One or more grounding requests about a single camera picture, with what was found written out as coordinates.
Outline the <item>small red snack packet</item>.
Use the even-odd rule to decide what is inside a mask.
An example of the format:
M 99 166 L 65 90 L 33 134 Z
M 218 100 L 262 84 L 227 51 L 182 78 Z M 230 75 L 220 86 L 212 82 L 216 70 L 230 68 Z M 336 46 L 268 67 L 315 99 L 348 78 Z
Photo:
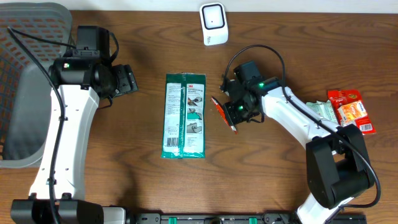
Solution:
M 236 127 L 233 124 L 229 124 L 227 118 L 226 118 L 226 113 L 222 107 L 222 104 L 214 97 L 211 97 L 212 102 L 214 103 L 216 109 L 218 110 L 219 114 L 221 115 L 222 119 L 224 120 L 224 122 L 231 128 L 231 130 L 237 134 L 238 131 L 236 129 Z

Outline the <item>white green snack packet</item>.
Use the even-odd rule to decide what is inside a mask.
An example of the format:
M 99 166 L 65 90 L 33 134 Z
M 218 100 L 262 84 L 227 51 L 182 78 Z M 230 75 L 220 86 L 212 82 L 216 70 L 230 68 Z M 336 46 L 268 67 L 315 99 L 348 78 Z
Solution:
M 166 75 L 162 154 L 164 159 L 205 157 L 206 75 Z

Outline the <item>light green snack packet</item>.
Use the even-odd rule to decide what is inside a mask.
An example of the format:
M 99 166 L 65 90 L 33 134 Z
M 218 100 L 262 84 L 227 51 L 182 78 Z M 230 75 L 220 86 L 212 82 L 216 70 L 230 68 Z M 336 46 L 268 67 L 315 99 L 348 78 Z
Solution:
M 315 103 L 307 102 L 306 105 L 325 119 L 338 123 L 330 100 L 326 102 L 316 101 Z

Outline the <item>small orange snack packet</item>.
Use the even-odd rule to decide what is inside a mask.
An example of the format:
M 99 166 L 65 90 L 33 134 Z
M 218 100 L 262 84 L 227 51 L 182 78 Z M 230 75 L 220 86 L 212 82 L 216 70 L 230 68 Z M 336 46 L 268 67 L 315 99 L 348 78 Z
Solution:
M 361 100 L 340 106 L 338 108 L 338 113 L 341 116 L 342 124 L 350 124 L 357 119 L 363 118 L 368 115 Z

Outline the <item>large red snack bag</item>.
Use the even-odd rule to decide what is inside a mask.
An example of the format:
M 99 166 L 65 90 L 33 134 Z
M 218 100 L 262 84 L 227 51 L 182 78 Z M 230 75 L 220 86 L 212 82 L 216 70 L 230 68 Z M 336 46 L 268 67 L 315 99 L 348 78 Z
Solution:
M 373 126 L 369 115 L 357 119 L 356 121 L 350 124 L 342 124 L 341 123 L 341 116 L 338 113 L 338 108 L 342 105 L 346 105 L 348 103 L 352 103 L 354 101 L 361 100 L 363 102 L 363 98 L 358 90 L 328 90 L 328 99 L 331 101 L 333 110 L 336 114 L 338 123 L 342 126 L 348 126 L 350 124 L 355 125 L 358 127 L 363 135 L 366 134 L 374 134 L 376 133 L 375 127 Z

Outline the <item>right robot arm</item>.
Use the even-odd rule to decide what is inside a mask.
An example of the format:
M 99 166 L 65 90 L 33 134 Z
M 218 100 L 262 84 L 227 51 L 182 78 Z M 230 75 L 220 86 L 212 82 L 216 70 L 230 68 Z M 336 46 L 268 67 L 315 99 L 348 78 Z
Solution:
M 284 127 L 305 149 L 310 195 L 293 214 L 275 215 L 287 223 L 331 223 L 352 199 L 371 187 L 381 196 L 380 181 L 371 163 L 359 128 L 342 127 L 316 114 L 286 87 L 285 80 L 266 79 L 253 61 L 234 69 L 234 79 L 223 77 L 220 86 L 230 101 L 219 112 L 231 129 L 255 116 L 271 118 Z

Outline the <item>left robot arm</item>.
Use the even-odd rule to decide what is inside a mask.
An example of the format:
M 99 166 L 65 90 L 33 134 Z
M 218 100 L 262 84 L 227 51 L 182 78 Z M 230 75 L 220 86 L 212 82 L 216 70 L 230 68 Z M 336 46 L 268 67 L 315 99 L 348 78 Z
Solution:
M 43 69 L 51 86 L 51 115 L 40 169 L 27 199 L 12 202 L 15 223 L 134 223 L 127 208 L 85 200 L 85 159 L 92 120 L 103 99 L 137 91 L 129 65 L 115 65 L 115 35 L 79 26 L 76 45 Z

